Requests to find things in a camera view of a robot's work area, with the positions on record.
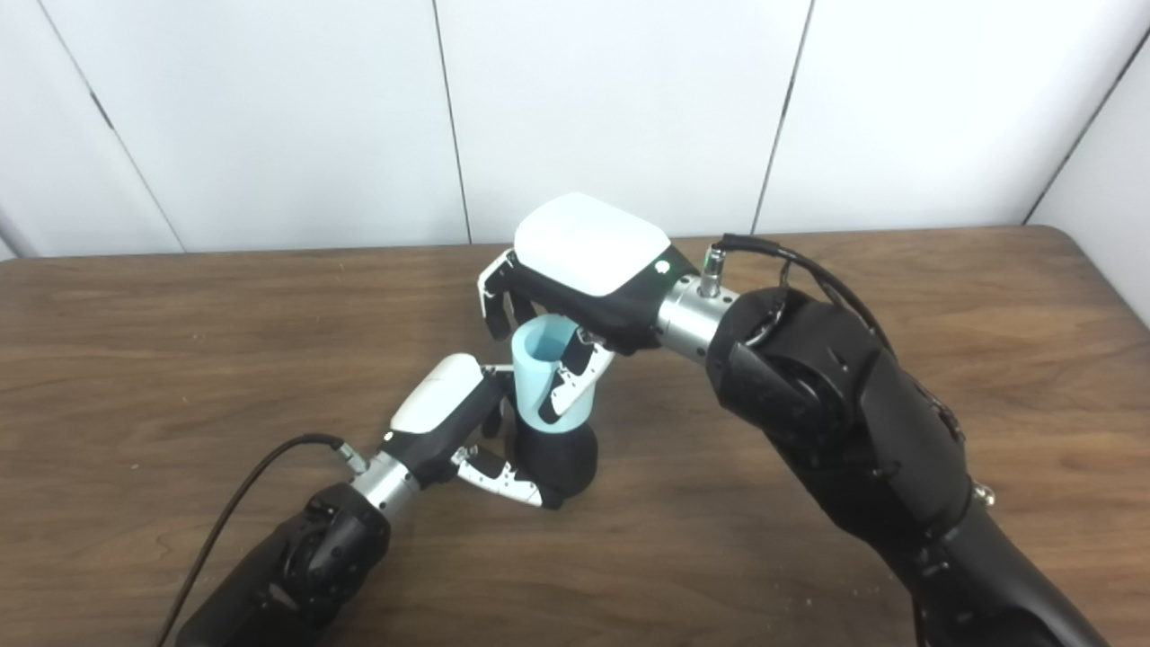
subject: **robotic hand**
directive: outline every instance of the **robotic hand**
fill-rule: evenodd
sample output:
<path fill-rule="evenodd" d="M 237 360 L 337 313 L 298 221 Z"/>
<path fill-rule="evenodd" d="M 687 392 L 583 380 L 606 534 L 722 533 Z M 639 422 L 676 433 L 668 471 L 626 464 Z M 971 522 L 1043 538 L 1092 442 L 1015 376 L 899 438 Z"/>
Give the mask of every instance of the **robotic hand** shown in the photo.
<path fill-rule="evenodd" d="M 784 261 L 775 287 L 721 285 L 729 252 Z M 791 265 L 829 299 L 790 287 Z M 667 348 L 703 365 L 719 403 L 759 428 L 842 530 L 867 542 L 915 601 L 934 647 L 1102 647 L 1105 640 L 991 521 L 950 410 L 906 373 L 861 300 L 818 263 L 727 234 L 696 269 L 654 225 L 573 193 L 520 224 L 480 276 L 486 325 L 511 331 L 531 302 L 580 325 L 551 401 L 577 393 L 592 359 Z"/>
<path fill-rule="evenodd" d="M 253 548 L 184 624 L 176 645 L 314 645 L 388 553 L 397 515 L 435 484 L 459 477 L 529 506 L 558 508 L 562 499 L 551 488 L 491 452 L 465 447 L 476 429 L 489 438 L 498 432 L 501 403 L 513 390 L 511 367 L 481 367 L 469 355 L 444 359 L 392 417 L 378 453 L 365 461 L 339 447 L 354 472 L 351 482 L 313 495 Z"/>

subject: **wood grain surface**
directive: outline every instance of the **wood grain surface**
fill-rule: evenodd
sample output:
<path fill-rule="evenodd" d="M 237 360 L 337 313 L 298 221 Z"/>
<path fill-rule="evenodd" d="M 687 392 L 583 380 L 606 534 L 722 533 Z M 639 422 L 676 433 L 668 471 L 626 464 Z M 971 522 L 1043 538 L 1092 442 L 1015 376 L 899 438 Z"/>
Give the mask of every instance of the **wood grain surface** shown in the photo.
<path fill-rule="evenodd" d="M 956 410 L 1017 544 L 1113 645 L 1150 645 L 1150 337 L 1076 246 L 1041 226 L 783 239 L 850 283 Z M 475 293 L 498 248 L 0 264 L 0 645 L 148 645 L 274 445 L 370 448 L 443 356 L 506 362 Z M 736 290 L 775 279 L 766 260 L 728 264 Z M 462 483 L 423 493 L 330 644 L 912 644 L 906 593 L 696 365 L 620 359 L 592 422 L 598 478 L 559 513 Z M 343 478 L 314 448 L 271 469 L 189 608 Z"/>

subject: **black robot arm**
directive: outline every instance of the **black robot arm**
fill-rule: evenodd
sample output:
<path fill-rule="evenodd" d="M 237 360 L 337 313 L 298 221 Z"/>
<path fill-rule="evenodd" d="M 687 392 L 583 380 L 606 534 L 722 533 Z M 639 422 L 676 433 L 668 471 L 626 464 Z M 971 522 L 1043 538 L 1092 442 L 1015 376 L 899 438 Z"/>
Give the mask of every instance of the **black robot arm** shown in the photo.
<path fill-rule="evenodd" d="M 529 301 L 564 313 L 621 355 L 660 347 L 702 364 L 719 403 L 762 430 L 827 516 L 911 592 L 920 642 L 1106 645 L 990 519 L 957 419 L 899 367 L 846 284 L 752 236 L 724 236 L 699 270 L 649 223 L 584 198 L 539 207 L 481 275 L 496 337 L 509 330 L 506 292 L 516 314 Z M 612 238 L 623 234 L 634 244 Z M 779 286 L 722 286 L 735 251 L 781 259 Z M 827 300 L 791 288 L 792 265 Z"/>
<path fill-rule="evenodd" d="M 887 562 L 931 647 L 1105 645 L 987 514 L 953 416 L 853 311 L 788 287 L 750 292 L 706 369 L 722 407 Z"/>

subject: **cable connector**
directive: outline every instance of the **cable connector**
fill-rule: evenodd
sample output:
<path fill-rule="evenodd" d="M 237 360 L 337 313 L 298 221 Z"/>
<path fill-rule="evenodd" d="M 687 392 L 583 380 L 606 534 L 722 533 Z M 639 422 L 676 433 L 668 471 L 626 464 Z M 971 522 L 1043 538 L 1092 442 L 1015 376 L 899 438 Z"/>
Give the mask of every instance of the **cable connector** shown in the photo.
<path fill-rule="evenodd" d="M 354 472 L 356 477 L 367 472 L 367 461 L 360 456 L 359 452 L 355 452 L 354 447 L 345 442 L 336 448 L 336 453 L 339 454 L 339 457 L 347 463 L 347 467 L 352 469 L 352 472 Z"/>

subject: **black cable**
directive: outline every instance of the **black cable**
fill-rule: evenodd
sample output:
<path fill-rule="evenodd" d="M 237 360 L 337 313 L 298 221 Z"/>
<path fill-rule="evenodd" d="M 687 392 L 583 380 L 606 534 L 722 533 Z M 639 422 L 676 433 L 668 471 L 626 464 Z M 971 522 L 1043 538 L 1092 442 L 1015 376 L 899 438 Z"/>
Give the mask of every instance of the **black cable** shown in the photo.
<path fill-rule="evenodd" d="M 192 569 L 187 572 L 187 579 L 184 580 L 184 585 L 179 587 L 179 592 L 176 593 L 176 600 L 171 603 L 171 609 L 168 611 L 168 617 L 163 619 L 163 625 L 160 627 L 160 638 L 155 641 L 156 647 L 163 647 L 164 640 L 168 639 L 168 634 L 171 633 L 171 627 L 176 624 L 176 619 L 179 617 L 179 610 L 184 607 L 184 602 L 187 600 L 187 594 L 192 591 L 192 585 L 195 584 L 195 578 L 199 577 L 200 570 L 204 569 L 204 563 L 208 560 L 208 554 L 212 553 L 212 547 L 215 546 L 216 539 L 220 538 L 220 532 L 223 531 L 224 524 L 228 523 L 228 518 L 239 506 L 239 501 L 244 499 L 247 491 L 251 490 L 252 484 L 255 479 L 260 478 L 260 475 L 268 469 L 268 465 L 279 459 L 285 452 L 293 447 L 301 445 L 327 445 L 331 449 L 339 449 L 344 445 L 344 439 L 339 437 L 332 437 L 329 434 L 302 434 L 296 437 L 279 447 L 275 448 L 263 461 L 260 461 L 252 473 L 244 479 L 244 483 L 239 484 L 239 488 L 236 494 L 231 495 L 231 500 L 227 506 L 223 507 L 223 511 L 220 513 L 220 518 L 216 519 L 212 531 L 208 532 L 207 539 L 204 540 L 204 546 L 200 548 L 200 554 L 195 556 L 195 561 L 192 562 Z"/>
<path fill-rule="evenodd" d="M 871 332 L 879 338 L 882 346 L 885 347 L 891 355 L 894 355 L 895 351 L 890 346 L 890 340 L 887 339 L 887 333 L 882 331 L 882 326 L 879 325 L 879 319 L 875 318 L 871 308 L 868 308 L 866 303 L 862 302 L 862 299 L 848 287 L 845 283 L 818 262 L 796 252 L 795 249 L 784 247 L 774 240 L 741 233 L 723 233 L 722 239 L 712 246 L 722 251 L 756 252 L 774 257 L 781 257 L 793 262 L 803 269 L 806 269 L 814 277 L 815 282 L 819 283 L 819 286 L 822 287 L 822 291 L 827 293 L 827 298 L 833 301 L 838 301 L 839 298 L 843 301 L 846 301 L 846 303 L 851 306 L 859 317 L 862 318 L 867 329 L 869 329 Z"/>

